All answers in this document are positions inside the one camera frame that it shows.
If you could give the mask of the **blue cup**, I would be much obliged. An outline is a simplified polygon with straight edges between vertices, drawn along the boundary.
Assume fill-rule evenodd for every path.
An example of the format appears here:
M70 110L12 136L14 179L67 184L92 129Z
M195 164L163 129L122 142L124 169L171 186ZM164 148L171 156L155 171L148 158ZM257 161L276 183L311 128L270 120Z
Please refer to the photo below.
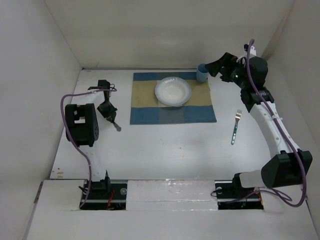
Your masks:
M199 83L205 83L208 79L209 72L205 68L205 63L201 63L196 69L196 81Z

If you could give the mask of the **silver knife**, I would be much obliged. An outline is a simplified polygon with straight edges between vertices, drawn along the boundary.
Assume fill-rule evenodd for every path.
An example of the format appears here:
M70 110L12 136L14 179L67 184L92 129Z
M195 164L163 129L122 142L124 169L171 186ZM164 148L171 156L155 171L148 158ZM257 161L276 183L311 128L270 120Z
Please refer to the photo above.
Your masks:
M113 122L112 124L118 132L122 130L122 128L116 122Z

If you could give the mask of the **white blue-rimmed plate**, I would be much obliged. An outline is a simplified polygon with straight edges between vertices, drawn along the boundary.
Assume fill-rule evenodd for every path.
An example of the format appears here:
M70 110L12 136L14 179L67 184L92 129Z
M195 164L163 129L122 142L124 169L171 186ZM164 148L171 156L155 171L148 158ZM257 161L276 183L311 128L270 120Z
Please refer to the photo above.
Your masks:
M157 100L170 107L182 106L192 95L189 83L180 77L173 76L158 81L154 91Z

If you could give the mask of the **blue beige cloth placemat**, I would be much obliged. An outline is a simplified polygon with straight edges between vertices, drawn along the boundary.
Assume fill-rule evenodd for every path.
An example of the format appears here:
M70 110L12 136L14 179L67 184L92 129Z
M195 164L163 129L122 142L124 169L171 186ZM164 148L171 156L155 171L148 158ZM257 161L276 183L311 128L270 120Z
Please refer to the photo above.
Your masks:
M131 92L131 125L215 123L208 81L195 72L135 72Z

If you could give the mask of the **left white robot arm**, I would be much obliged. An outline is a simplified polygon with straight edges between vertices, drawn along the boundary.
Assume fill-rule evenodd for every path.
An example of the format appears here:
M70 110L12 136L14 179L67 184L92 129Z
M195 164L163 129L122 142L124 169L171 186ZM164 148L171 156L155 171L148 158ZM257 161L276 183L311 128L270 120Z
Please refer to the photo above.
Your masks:
M86 198L92 194L104 199L112 192L108 172L102 167L99 158L94 156L93 146L100 134L97 112L117 127L115 123L117 108L110 102L111 92L115 91L114 84L105 79L100 79L96 86L88 88L88 92L76 94L76 96L85 96L103 93L104 100L98 107L95 107L94 103L63 106L64 99L60 102L66 138L87 161L89 174L87 185L80 188Z

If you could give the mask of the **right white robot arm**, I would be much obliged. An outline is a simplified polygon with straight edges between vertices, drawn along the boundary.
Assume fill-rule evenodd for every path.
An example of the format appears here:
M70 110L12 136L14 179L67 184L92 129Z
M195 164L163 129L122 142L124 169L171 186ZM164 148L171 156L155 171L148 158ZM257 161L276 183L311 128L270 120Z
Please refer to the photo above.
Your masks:
M220 59L205 65L212 77L221 74L222 81L240 87L241 100L257 122L270 152L271 159L260 170L235 174L231 191L235 196L243 197L250 188L302 185L305 190L313 157L291 139L277 113L275 100L264 86L267 62L257 56L251 57L248 65L245 60L245 57L237 58L226 52Z

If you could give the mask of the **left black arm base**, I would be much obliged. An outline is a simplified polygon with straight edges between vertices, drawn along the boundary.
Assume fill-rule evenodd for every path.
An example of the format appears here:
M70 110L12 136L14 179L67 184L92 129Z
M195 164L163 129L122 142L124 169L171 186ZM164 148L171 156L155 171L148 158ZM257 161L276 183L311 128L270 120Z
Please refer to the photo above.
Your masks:
M82 191L79 204L81 210L122 211L126 209L127 180L112 180L108 185L103 181L93 181L86 202L88 184L85 183L80 189Z

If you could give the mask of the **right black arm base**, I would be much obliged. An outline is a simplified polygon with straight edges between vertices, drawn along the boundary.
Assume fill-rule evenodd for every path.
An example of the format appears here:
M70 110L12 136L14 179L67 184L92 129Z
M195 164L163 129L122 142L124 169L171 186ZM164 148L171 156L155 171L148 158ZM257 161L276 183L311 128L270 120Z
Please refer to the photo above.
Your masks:
M218 210L263 210L263 201L259 193L253 193L254 188L243 188L236 191L231 180L214 182L215 189L211 196L216 198Z

